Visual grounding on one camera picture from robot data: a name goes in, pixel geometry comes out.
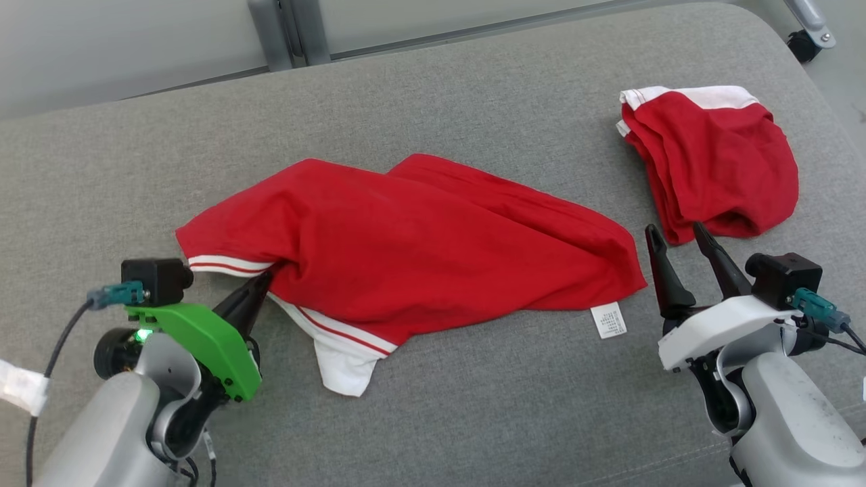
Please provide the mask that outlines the red jersey number 23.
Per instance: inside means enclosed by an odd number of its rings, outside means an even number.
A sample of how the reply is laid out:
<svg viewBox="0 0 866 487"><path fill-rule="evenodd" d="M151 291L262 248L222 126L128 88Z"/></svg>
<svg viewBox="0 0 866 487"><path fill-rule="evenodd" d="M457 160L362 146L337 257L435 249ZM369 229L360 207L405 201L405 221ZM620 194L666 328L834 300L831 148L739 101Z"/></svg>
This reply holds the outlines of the red jersey number 23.
<svg viewBox="0 0 866 487"><path fill-rule="evenodd" d="M411 337L647 285L612 219L428 154L385 173L307 158L175 235L193 271L272 272L269 295L312 338L323 386L352 397Z"/></svg>

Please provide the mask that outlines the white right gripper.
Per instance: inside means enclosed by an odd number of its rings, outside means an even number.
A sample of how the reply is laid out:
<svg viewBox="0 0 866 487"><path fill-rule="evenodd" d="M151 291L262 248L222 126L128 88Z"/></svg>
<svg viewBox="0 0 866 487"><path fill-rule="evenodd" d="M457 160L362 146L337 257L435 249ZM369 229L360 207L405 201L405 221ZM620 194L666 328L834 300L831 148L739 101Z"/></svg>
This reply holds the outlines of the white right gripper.
<svg viewBox="0 0 866 487"><path fill-rule="evenodd" d="M661 231L650 224L644 234L660 315L684 319L696 305L695 296L685 289L669 261L667 241ZM749 296L752 284L706 226L694 222L693 234L702 255L710 262L725 301L697 312L659 339L658 355L668 372L686 367L689 358L705 356L767 325L776 325L777 319L791 325L793 317L803 317L798 309L779 310Z"/></svg>

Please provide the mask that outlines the grey partition base rail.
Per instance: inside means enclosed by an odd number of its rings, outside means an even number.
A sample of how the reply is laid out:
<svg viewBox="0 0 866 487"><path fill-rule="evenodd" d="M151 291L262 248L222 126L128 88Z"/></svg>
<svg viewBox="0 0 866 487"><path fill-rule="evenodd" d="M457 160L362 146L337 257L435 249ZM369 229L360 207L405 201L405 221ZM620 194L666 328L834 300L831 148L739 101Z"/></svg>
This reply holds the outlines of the grey partition base rail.
<svg viewBox="0 0 866 487"><path fill-rule="evenodd" d="M124 101L126 101L126 99L134 99L134 98L138 98L138 97L155 95L155 93L165 93L165 92L177 91L177 90L181 90L181 89L188 89L189 87L199 87L199 86L210 85L210 84L215 84L215 83L222 83L223 81L244 79L244 78L248 78L248 77L251 77L254 75L266 74L269 72L270 72L270 70L267 66L260 66L257 68L245 69L244 71L240 71L240 72L236 72L236 73L224 74L224 75L219 75L219 76L211 77L211 78L204 79L204 80L192 81L191 83L185 83L182 85L177 85L175 87L165 87L165 89L158 89L156 91L150 91L147 93L142 93L141 95L134 95L134 96L130 96L130 97L123 98L123 99L124 99Z"/></svg>
<svg viewBox="0 0 866 487"><path fill-rule="evenodd" d="M344 60L691 0L318 1L331 58Z"/></svg>

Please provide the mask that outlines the grey partition post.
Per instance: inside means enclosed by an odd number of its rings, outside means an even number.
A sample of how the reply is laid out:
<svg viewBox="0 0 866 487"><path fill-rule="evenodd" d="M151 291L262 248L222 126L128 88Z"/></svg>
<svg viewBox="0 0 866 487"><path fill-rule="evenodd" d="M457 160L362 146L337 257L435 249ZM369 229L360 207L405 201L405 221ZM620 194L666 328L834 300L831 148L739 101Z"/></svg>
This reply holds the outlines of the grey partition post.
<svg viewBox="0 0 866 487"><path fill-rule="evenodd" d="M294 68L330 64L333 59L321 13L321 0L279 0Z"/></svg>
<svg viewBox="0 0 866 487"><path fill-rule="evenodd" d="M286 40L281 8L277 0L246 0L269 71L293 68L293 55Z"/></svg>

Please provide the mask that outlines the red garment with white stripe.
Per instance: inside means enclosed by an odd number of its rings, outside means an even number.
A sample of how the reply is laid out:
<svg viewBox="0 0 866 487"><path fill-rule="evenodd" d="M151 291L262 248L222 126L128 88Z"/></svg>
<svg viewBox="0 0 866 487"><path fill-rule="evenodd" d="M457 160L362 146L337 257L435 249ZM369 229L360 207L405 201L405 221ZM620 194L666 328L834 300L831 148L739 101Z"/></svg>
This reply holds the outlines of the red garment with white stripe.
<svg viewBox="0 0 866 487"><path fill-rule="evenodd" d="M645 164L663 235L674 246L750 238L791 218L798 166L788 137L745 87L653 86L618 96L616 129Z"/></svg>

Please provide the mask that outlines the grey metal frame leg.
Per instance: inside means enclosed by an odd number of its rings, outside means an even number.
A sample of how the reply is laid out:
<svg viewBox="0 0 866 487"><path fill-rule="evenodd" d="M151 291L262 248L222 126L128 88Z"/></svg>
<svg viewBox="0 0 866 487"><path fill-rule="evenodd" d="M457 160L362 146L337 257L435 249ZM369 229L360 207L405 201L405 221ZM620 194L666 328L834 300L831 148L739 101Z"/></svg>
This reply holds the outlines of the grey metal frame leg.
<svg viewBox="0 0 866 487"><path fill-rule="evenodd" d="M827 28L827 20L815 0L783 0L811 41L821 49L836 46L836 37Z"/></svg>

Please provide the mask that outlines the black caster wheel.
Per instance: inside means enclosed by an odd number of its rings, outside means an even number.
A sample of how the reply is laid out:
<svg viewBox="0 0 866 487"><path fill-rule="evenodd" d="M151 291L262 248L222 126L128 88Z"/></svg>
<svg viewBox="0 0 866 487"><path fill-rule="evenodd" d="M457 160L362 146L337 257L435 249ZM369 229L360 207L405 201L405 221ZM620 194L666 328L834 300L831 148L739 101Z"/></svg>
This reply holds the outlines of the black caster wheel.
<svg viewBox="0 0 866 487"><path fill-rule="evenodd" d="M809 64L823 50L822 47L814 43L813 38L810 37L810 34L806 30L799 30L789 34L786 45L799 64Z"/></svg>

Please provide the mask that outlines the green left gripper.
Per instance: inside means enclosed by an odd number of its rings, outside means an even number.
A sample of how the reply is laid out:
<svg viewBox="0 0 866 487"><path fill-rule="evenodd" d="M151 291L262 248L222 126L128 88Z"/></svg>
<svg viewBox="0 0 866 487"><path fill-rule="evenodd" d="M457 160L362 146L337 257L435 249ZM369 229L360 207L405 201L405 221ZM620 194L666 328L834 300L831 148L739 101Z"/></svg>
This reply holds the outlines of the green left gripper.
<svg viewBox="0 0 866 487"><path fill-rule="evenodd" d="M262 376L245 340L251 336L272 280L272 272L250 278L213 311L199 303L125 309L130 317L139 317L143 327L161 329L176 340L214 377L223 380L232 400L246 402L254 398Z"/></svg>

